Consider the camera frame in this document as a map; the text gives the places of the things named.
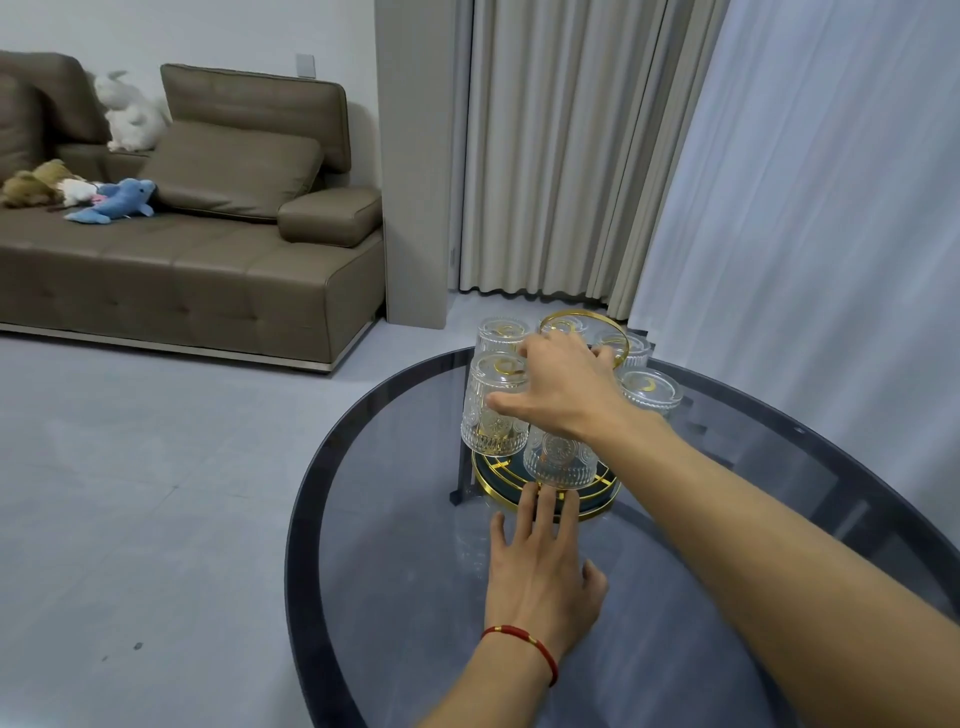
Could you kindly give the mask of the person's left forearm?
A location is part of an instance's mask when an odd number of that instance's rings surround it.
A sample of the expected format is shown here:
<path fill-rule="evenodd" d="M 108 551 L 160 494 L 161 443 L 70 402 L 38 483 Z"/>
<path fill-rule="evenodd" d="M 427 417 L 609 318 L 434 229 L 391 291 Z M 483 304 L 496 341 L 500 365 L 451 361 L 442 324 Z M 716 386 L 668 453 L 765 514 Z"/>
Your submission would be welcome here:
<path fill-rule="evenodd" d="M 533 641 L 493 630 L 415 728 L 532 728 L 554 676 Z"/>

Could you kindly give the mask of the white sheer curtain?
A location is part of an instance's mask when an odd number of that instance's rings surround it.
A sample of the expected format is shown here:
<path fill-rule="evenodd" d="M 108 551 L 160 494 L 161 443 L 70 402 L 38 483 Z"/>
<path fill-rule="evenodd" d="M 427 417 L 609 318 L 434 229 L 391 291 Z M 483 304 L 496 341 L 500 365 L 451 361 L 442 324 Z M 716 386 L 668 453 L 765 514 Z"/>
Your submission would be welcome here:
<path fill-rule="evenodd" d="M 960 0 L 730 0 L 629 324 L 960 548 Z"/>

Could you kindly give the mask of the person's right hand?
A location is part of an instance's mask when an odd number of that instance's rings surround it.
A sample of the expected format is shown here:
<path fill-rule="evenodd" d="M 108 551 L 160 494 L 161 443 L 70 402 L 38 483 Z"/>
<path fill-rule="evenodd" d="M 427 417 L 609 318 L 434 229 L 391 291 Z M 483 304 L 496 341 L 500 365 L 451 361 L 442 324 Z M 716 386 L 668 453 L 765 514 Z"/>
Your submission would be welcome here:
<path fill-rule="evenodd" d="M 542 429 L 590 446 L 607 458 L 607 450 L 649 448 L 666 443 L 666 421 L 630 404 L 614 372 L 613 353 L 591 349 L 576 334 L 532 334 L 521 345 L 528 388 L 541 396 Z"/>

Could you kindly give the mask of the brown plush toy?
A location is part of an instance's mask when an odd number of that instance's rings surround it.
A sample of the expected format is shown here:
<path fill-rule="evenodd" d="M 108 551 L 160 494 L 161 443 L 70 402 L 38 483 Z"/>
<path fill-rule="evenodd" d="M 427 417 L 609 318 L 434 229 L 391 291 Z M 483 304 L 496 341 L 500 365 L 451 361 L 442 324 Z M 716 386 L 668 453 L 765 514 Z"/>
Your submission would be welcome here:
<path fill-rule="evenodd" d="M 64 200 L 58 183 L 76 178 L 61 159 L 45 161 L 32 171 L 19 171 L 7 179 L 0 188 L 0 206 L 8 209 L 57 206 Z"/>

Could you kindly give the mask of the beige pleated curtain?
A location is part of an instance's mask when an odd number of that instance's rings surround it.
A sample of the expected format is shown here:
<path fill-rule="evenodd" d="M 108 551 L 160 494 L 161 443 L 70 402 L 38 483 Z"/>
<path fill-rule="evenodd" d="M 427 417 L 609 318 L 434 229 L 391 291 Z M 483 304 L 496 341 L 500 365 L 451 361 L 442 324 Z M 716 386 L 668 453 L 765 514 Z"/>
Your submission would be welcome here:
<path fill-rule="evenodd" d="M 629 317 L 731 0 L 464 0 L 455 285 Z"/>

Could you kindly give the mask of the brown leather cushion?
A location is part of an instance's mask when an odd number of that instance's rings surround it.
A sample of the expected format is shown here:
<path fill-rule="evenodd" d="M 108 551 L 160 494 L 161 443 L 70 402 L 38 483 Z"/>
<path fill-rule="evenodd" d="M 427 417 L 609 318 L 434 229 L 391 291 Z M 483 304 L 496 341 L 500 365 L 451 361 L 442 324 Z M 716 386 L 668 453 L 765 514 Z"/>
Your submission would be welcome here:
<path fill-rule="evenodd" d="M 174 121 L 139 172 L 153 200 L 180 213 L 275 223 L 308 193 L 324 161 L 314 138 Z"/>

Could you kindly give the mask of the person's right forearm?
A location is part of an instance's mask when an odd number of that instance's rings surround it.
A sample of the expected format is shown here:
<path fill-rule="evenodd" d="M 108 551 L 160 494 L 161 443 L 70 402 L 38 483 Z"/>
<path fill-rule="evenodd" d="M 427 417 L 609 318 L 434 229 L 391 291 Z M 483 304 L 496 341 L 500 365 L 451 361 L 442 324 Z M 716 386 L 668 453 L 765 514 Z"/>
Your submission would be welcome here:
<path fill-rule="evenodd" d="M 960 728 L 960 625 L 660 416 L 622 405 L 583 438 L 806 723 Z"/>

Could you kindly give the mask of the white rabbit plush toy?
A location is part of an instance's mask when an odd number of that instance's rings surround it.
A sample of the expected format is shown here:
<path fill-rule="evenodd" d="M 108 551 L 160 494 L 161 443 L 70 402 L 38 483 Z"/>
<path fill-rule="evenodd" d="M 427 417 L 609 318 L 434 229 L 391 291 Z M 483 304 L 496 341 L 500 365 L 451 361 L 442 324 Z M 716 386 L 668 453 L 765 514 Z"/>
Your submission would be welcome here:
<path fill-rule="evenodd" d="M 158 101 L 122 79 L 126 74 L 125 70 L 116 70 L 93 77 L 93 90 L 110 134 L 105 148 L 112 153 L 154 151 L 169 120 Z"/>

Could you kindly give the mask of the blue dolphin plush toy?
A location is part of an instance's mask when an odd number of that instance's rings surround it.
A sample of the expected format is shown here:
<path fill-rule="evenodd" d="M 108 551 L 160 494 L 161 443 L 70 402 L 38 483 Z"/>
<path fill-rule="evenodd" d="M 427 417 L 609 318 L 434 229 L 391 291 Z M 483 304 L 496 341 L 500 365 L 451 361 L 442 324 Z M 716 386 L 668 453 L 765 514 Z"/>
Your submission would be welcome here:
<path fill-rule="evenodd" d="M 64 215 L 64 219 L 78 224 L 109 225 L 133 216 L 153 217 L 150 200 L 157 190 L 151 179 L 127 177 L 117 183 L 102 185 L 101 200 Z"/>

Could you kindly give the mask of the brown leather sofa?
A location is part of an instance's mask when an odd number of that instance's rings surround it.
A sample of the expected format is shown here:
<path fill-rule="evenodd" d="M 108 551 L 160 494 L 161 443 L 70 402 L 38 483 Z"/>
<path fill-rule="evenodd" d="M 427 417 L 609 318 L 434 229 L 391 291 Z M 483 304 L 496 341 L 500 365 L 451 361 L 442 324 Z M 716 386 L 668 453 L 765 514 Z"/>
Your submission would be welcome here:
<path fill-rule="evenodd" d="M 170 124 L 317 140 L 308 193 L 274 223 L 184 213 L 78 224 L 84 207 L 0 205 L 0 335 L 21 334 L 328 373 L 386 311 L 378 188 L 351 186 L 338 82 L 166 63 Z M 111 152 L 93 77 L 73 56 L 0 50 L 0 188 L 62 160 L 77 178 L 146 180 L 153 151 Z"/>

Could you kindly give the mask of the person's left hand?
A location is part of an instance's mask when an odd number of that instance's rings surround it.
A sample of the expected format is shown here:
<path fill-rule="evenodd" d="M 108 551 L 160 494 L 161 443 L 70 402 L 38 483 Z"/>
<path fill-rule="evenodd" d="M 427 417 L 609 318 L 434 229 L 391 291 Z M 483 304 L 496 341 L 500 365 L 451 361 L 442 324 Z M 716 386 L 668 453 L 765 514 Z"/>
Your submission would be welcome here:
<path fill-rule="evenodd" d="M 489 560 L 485 626 L 523 630 L 559 664 L 594 627 L 602 609 L 592 610 L 584 594 L 577 493 L 561 499 L 556 540 L 534 543 L 533 483 L 521 492 L 509 563 Z"/>

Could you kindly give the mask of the small white plush toy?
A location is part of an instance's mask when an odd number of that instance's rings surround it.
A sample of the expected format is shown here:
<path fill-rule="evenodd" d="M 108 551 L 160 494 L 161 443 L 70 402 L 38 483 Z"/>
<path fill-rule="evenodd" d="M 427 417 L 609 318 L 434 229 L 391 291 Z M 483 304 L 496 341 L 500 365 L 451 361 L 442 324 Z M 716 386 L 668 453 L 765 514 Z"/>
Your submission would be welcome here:
<path fill-rule="evenodd" d="M 89 208 L 104 200 L 100 185 L 80 177 L 65 177 L 55 185 L 63 210 Z"/>

